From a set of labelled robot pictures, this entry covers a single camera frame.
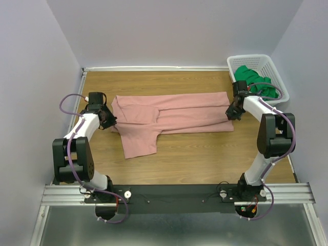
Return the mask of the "pink printed t shirt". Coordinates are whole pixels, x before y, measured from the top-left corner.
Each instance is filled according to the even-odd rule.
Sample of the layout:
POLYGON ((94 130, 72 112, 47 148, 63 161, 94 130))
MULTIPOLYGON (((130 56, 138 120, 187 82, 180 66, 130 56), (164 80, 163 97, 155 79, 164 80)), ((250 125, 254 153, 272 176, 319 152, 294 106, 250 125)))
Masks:
POLYGON ((120 134, 126 159, 155 154, 160 134, 232 132, 226 116, 226 92, 156 96, 115 96, 117 117, 113 132, 120 134))

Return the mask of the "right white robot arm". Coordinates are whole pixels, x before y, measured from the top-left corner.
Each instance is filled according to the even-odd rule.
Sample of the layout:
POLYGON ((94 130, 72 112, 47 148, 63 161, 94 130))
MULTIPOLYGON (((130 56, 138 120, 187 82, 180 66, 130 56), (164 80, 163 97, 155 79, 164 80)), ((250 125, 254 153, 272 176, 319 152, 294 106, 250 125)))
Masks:
POLYGON ((295 150, 296 118, 294 114, 283 113, 250 92, 244 80, 232 83, 232 87, 234 98, 225 112, 228 119, 240 120, 243 113, 249 112, 260 125, 257 156, 251 167, 242 173, 238 183, 225 191, 231 201, 250 201, 264 189, 265 180, 274 165, 295 150))

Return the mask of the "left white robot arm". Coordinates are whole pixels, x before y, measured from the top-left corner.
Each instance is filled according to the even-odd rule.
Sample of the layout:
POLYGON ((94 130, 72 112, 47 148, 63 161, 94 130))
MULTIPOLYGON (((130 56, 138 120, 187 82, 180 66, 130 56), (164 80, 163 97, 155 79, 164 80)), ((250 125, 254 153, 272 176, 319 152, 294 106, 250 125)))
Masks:
POLYGON ((116 117, 107 107, 107 96, 102 92, 90 92, 88 96, 72 93, 60 101, 59 109, 65 114, 77 116, 78 122, 67 135, 52 143, 56 181, 78 182, 86 189, 87 195, 96 196, 102 202, 112 199, 118 202, 111 178, 95 170, 89 143, 96 130, 105 130, 116 125, 116 117), (87 102, 81 112, 63 109, 65 99, 71 96, 81 97, 87 102))

